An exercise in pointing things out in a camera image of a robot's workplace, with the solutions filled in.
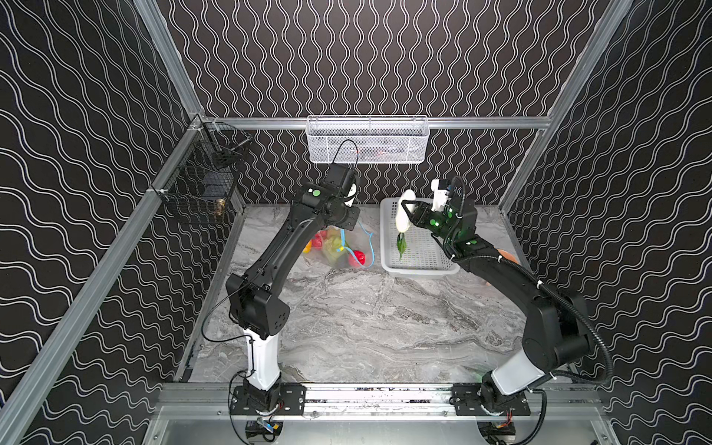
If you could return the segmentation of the clear zip top bag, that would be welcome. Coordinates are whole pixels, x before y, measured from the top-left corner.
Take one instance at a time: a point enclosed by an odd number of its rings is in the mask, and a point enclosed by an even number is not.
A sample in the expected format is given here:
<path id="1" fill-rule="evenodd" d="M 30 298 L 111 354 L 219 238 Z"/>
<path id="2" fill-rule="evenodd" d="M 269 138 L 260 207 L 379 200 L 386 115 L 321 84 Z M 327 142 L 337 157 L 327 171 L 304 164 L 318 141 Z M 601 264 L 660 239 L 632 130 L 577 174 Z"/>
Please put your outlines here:
<path id="1" fill-rule="evenodd" d="M 333 269 L 368 269 L 376 262 L 375 234 L 361 222 L 352 231 L 329 226 L 311 239 L 302 256 Z"/>

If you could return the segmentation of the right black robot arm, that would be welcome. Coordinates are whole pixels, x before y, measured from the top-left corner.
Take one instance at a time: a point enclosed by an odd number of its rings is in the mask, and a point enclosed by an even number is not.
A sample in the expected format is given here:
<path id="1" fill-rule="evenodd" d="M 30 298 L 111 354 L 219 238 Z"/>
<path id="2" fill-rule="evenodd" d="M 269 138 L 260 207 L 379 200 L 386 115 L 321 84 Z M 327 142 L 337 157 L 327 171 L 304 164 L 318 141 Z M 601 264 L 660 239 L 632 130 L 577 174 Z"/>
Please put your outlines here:
<path id="1" fill-rule="evenodd" d="M 580 295 L 566 294 L 507 259 L 476 229 L 478 212 L 462 198 L 434 208 L 422 200 L 401 198 L 398 229 L 429 231 L 446 257 L 478 276 L 513 302 L 526 317 L 521 349 L 491 372 L 478 391 L 482 408 L 502 413 L 526 390 L 558 376 L 604 386 L 614 375 L 613 357 L 597 332 Z"/>

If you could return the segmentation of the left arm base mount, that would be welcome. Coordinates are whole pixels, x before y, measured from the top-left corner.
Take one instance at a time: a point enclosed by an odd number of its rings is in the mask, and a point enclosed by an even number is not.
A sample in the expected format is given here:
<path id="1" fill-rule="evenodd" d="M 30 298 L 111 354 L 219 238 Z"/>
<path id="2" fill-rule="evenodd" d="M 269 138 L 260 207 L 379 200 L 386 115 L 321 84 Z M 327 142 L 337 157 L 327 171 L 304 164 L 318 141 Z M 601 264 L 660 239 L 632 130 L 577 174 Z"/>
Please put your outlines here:
<path id="1" fill-rule="evenodd" d="M 307 388 L 298 383 L 276 382 L 270 389 L 245 383 L 232 389 L 231 415 L 302 415 Z"/>

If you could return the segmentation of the dark green leaf piece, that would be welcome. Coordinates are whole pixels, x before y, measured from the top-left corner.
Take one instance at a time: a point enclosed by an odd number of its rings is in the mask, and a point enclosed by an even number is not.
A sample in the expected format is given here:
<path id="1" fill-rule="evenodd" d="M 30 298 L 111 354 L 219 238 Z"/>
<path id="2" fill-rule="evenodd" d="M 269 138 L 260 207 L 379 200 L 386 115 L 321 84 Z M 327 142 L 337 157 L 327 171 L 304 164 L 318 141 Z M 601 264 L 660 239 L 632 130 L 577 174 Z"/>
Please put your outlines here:
<path id="1" fill-rule="evenodd" d="M 403 256 L 407 250 L 407 241 L 405 233 L 399 232 L 396 238 L 396 247 L 399 252 L 399 260 L 403 259 Z"/>

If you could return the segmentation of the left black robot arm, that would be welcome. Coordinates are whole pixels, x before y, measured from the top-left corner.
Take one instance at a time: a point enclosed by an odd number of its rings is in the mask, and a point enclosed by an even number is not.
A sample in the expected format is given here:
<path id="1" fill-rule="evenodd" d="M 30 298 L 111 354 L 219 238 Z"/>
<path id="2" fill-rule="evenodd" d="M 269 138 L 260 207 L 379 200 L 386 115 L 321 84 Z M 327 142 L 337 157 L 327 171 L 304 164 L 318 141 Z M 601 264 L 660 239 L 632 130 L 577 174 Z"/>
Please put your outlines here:
<path id="1" fill-rule="evenodd" d="M 329 165 L 319 183 L 304 185 L 295 193 L 287 218 L 259 259 L 243 274 L 227 279 L 229 315 L 243 329 L 250 346 L 244 382 L 253 394 L 265 398 L 267 407 L 278 392 L 278 336 L 290 315 L 280 294 L 294 264 L 316 235 L 329 226 L 354 228 L 360 215 L 352 204 L 357 189 L 353 167 Z"/>

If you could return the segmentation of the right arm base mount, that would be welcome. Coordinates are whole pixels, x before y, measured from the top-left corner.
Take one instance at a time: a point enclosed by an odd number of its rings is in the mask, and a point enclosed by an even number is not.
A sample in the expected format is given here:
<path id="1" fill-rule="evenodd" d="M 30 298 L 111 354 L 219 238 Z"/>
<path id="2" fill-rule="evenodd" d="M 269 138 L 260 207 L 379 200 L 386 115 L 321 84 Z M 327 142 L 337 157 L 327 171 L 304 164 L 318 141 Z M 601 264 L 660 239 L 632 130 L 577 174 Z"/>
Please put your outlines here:
<path id="1" fill-rule="evenodd" d="M 449 404 L 457 416 L 529 416 L 530 406 L 521 392 L 502 395 L 491 383 L 455 384 Z"/>

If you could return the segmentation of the white daikon radish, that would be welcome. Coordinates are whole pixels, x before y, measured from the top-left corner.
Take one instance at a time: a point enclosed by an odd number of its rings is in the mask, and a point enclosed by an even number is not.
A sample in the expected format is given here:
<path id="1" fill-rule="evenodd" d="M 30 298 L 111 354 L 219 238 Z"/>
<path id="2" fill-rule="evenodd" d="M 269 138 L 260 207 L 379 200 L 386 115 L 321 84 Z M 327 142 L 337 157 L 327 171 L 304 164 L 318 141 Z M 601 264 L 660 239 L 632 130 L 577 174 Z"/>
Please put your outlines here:
<path id="1" fill-rule="evenodd" d="M 406 189 L 397 201 L 397 213 L 395 217 L 396 229 L 399 234 L 405 234 L 412 226 L 409 213 L 413 211 L 415 205 L 412 201 L 416 199 L 415 191 Z"/>

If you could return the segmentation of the red apple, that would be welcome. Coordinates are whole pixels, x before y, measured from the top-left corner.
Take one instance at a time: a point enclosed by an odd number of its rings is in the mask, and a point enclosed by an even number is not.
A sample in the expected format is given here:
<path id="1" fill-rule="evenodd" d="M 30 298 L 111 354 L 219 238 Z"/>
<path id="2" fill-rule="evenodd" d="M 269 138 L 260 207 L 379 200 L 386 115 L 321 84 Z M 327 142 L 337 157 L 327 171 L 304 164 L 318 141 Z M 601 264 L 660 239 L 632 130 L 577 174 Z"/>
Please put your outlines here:
<path id="1" fill-rule="evenodd" d="M 311 248 L 313 250 L 322 250 L 324 243 L 326 242 L 326 239 L 327 239 L 326 231 L 318 232 L 311 240 Z"/>
<path id="2" fill-rule="evenodd" d="M 360 268 L 365 266 L 365 254 L 361 250 L 353 250 L 348 257 L 351 267 Z"/>

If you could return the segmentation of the green cabbage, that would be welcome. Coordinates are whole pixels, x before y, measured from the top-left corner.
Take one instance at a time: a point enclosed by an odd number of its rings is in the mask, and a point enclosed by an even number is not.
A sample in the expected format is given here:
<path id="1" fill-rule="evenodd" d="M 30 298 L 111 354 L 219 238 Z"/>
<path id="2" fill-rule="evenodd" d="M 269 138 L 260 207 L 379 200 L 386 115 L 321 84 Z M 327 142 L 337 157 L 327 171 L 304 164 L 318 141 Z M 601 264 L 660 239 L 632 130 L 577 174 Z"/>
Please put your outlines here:
<path id="1" fill-rule="evenodd" d="M 328 237 L 324 243 L 322 252 L 324 257 L 326 257 L 327 262 L 334 267 L 339 267 L 344 257 L 348 254 L 346 242 L 340 235 Z"/>

